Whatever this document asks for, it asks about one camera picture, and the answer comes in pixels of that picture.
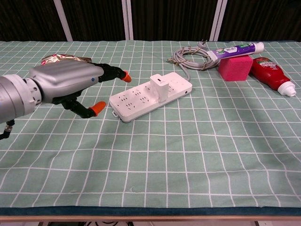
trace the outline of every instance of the orange fingertip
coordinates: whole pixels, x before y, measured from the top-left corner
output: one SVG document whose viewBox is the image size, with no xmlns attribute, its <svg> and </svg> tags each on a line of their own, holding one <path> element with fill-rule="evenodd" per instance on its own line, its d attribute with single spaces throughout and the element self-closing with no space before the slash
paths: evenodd
<svg viewBox="0 0 301 226">
<path fill-rule="evenodd" d="M 121 80 L 125 81 L 125 82 L 131 82 L 132 81 L 132 78 L 131 76 L 129 75 L 129 73 L 127 71 L 124 71 L 126 73 L 125 77 Z"/>
<path fill-rule="evenodd" d="M 93 107 L 89 107 L 89 109 L 92 109 L 95 113 L 95 117 L 105 108 L 106 103 L 104 101 L 98 102 Z"/>
</svg>

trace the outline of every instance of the table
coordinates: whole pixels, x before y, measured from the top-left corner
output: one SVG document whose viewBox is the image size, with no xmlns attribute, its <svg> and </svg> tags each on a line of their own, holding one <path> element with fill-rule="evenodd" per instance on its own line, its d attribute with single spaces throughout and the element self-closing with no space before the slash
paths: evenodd
<svg viewBox="0 0 301 226">
<path fill-rule="evenodd" d="M 91 57 L 129 71 L 129 84 L 113 80 L 86 89 L 79 101 L 89 106 L 108 103 L 109 96 L 156 73 L 185 76 L 166 60 L 196 44 L 0 42 L 0 74 L 28 76 L 54 53 Z M 91 214 L 96 219 L 300 217 L 301 44 L 264 44 L 265 51 L 251 57 L 280 65 L 296 84 L 295 97 L 281 96 L 252 76 L 225 82 L 213 68 L 190 70 L 190 95 L 131 123 L 115 118 L 109 105 L 88 120 L 50 104 L 17 119 L 10 139 L 0 146 L 0 220 Z"/>
</svg>

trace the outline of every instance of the dark curtain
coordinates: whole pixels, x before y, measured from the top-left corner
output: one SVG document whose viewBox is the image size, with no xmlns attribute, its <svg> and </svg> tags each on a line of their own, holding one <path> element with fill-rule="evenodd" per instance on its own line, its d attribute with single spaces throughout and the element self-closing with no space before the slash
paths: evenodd
<svg viewBox="0 0 301 226">
<path fill-rule="evenodd" d="M 301 41 L 301 0 L 228 0 L 219 41 Z"/>
<path fill-rule="evenodd" d="M 131 0 L 135 40 L 208 40 L 217 0 Z"/>
<path fill-rule="evenodd" d="M 121 0 L 62 0 L 73 40 L 125 39 Z"/>
<path fill-rule="evenodd" d="M 66 41 L 53 0 L 0 0 L 1 41 Z"/>
</svg>

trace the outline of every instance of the electrical outlet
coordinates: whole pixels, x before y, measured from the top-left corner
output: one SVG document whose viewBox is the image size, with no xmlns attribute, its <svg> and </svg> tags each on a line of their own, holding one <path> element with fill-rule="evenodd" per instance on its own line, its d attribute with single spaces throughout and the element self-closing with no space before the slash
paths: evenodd
<svg viewBox="0 0 301 226">
<path fill-rule="evenodd" d="M 110 97 L 113 114 L 130 122 L 192 91 L 192 84 L 175 72 L 155 74 L 150 81 Z"/>
</svg>

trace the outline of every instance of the ketchup bottle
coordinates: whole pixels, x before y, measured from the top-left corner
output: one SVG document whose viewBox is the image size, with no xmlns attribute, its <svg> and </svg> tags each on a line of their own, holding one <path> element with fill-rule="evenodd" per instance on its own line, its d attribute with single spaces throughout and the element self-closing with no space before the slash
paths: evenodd
<svg viewBox="0 0 301 226">
<path fill-rule="evenodd" d="M 296 95 L 295 85 L 284 75 L 282 69 L 268 58 L 259 57 L 254 59 L 251 73 L 259 81 L 267 84 L 281 95 L 289 97 Z"/>
</svg>

